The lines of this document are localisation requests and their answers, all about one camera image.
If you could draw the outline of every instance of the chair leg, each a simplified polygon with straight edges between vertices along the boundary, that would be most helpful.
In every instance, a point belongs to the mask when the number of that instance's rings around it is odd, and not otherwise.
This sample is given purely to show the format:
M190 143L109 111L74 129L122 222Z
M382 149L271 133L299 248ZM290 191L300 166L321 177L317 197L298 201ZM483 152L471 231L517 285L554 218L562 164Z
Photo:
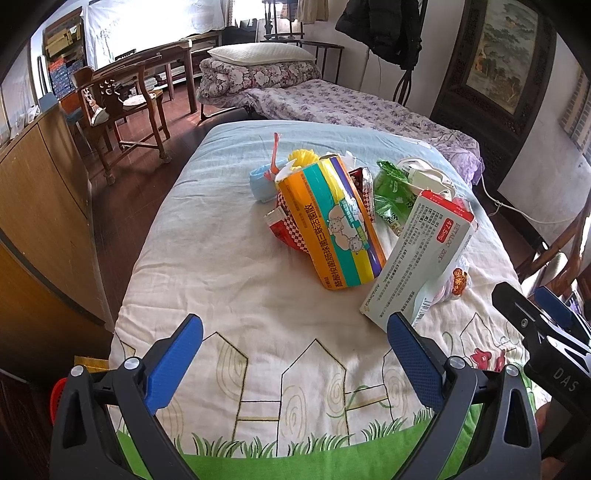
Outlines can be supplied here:
M124 150L124 147L121 146L121 134L119 133L119 128L117 127L116 123L113 123L113 130L115 131L115 138L117 139L117 144L121 150Z
M150 119L150 125L152 125L152 132L154 132L156 145L158 145L158 150L160 151L160 158L162 159L163 163L170 163L172 158L166 153L166 150L164 150L164 144L162 143L162 138L160 137L160 132L158 131L158 125L156 124L153 101L148 102L148 117Z
M168 131L168 127L166 126L166 117L164 116L164 108L162 107L161 96L156 99L156 106L158 107L158 114L160 116L160 124L162 125L162 130L164 131L166 140L168 140L170 138L170 132Z
M104 153L100 149L100 146L98 143L98 138L91 135L90 141L92 142L96 152L99 154L100 162L103 164L103 168L105 169L105 177L107 179L107 184L113 185L115 183L115 177L113 176L113 172L111 172L111 168L109 167L109 164L107 163Z
M80 135L82 136L82 138L86 142L86 146L88 147L88 151L92 153L92 147L88 143L88 139L86 138L86 135L82 131L82 127L80 126L80 122L76 122L76 126L78 127L78 131L80 132Z
M109 138L109 130L107 128L105 128L103 130L103 139L105 140L105 145L107 146L107 150L110 151L110 152L112 152L113 151L113 145L111 145L111 139Z

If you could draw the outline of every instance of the wooden floor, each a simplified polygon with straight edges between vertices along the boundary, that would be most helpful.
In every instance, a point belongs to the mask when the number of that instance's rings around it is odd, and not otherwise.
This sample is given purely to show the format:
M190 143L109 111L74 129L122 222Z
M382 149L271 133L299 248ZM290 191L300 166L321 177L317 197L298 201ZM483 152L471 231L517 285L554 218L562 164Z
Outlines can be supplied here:
M171 134L171 139L164 146L172 155L171 163L163 164L158 158L158 150L137 148L113 168L115 184L107 185L96 154L84 158L92 183L92 212L100 272L114 320L118 317L132 269L152 221L183 167L215 125L247 119L246 112L241 109L200 122L199 113L189 114L184 86L175 88L175 94L171 102L164 93L164 112ZM206 113L215 110L207 107ZM125 140L137 140L147 135L151 131L147 111L129 117L128 123L122 124L119 130ZM116 145L114 136L111 137L112 144ZM107 158L114 158L117 153L115 147ZM483 206L487 211L494 210L492 204L483 202ZM513 265L518 265L531 248L502 215L497 214L491 220Z

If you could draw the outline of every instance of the white pillow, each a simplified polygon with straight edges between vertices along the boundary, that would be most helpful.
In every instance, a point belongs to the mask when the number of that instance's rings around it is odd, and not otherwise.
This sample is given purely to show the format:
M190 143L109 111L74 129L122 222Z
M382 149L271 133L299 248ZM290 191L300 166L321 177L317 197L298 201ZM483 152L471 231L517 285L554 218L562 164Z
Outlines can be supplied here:
M280 42L225 45L212 48L209 54L216 60L243 67L281 61L316 61L316 58L303 48Z

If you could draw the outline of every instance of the landscape painting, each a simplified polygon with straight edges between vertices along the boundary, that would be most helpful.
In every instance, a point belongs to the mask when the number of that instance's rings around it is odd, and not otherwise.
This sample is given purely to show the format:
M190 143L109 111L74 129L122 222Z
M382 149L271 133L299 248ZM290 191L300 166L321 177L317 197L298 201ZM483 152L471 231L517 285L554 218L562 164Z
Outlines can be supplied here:
M534 54L538 14L517 0L489 0L466 84L515 113Z

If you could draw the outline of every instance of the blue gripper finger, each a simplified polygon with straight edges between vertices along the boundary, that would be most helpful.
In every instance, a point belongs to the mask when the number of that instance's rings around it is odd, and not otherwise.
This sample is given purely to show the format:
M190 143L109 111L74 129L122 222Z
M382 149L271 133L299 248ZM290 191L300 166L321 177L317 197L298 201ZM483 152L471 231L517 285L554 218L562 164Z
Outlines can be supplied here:
M203 342L203 323L192 315L148 377L144 403L152 415L166 407Z
M563 330L572 328L574 313L546 287L535 289L534 300Z
M443 377L433 364L413 327L401 313L388 319L388 342L421 403L436 413L443 408Z

